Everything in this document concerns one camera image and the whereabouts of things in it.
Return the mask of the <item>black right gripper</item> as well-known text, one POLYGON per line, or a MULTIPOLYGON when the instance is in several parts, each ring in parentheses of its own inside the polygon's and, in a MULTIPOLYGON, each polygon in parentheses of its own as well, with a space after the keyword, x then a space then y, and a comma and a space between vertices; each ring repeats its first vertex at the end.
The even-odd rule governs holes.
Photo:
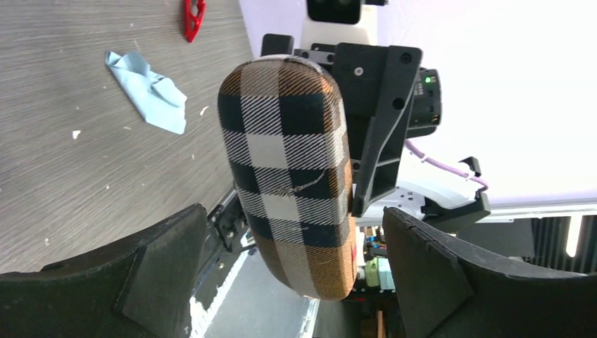
POLYGON ((294 48, 291 35, 267 33, 261 56, 289 54, 325 68, 338 84, 348 131, 353 182, 353 216, 395 189, 402 149, 420 83, 423 52, 410 46, 341 42, 294 48))

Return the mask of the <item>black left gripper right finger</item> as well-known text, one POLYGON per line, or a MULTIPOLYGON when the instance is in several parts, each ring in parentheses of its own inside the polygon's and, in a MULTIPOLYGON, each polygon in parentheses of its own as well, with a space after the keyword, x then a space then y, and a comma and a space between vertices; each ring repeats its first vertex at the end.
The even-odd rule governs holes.
POLYGON ((408 337, 595 337, 596 276, 515 261, 397 208, 382 222, 408 337))

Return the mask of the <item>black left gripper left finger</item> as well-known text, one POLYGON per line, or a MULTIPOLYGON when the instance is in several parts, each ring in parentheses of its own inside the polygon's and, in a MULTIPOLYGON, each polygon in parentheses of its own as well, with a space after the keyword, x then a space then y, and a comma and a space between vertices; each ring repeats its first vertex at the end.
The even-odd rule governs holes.
POLYGON ((191 205, 115 242, 1 275, 2 337, 188 337, 208 227, 191 205))

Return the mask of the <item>light blue cleaning cloth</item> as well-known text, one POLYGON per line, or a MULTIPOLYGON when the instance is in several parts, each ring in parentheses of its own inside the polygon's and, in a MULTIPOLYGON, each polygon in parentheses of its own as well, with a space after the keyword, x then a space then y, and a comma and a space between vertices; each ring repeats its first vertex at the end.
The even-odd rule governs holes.
POLYGON ((155 73, 137 51, 109 51, 105 64, 146 123, 178 135, 186 128, 187 96, 164 75, 155 73))

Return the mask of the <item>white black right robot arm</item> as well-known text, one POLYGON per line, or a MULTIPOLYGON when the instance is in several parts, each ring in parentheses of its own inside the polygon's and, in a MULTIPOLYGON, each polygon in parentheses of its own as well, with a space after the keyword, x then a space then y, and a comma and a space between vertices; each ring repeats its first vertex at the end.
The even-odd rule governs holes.
POLYGON ((432 134, 441 123, 439 75, 421 66, 420 49, 347 42, 297 49, 292 36, 268 33, 260 53, 300 56, 339 85, 358 226, 379 225, 387 206, 444 232, 488 216, 487 185, 475 157, 445 165, 413 146, 413 138, 432 134))

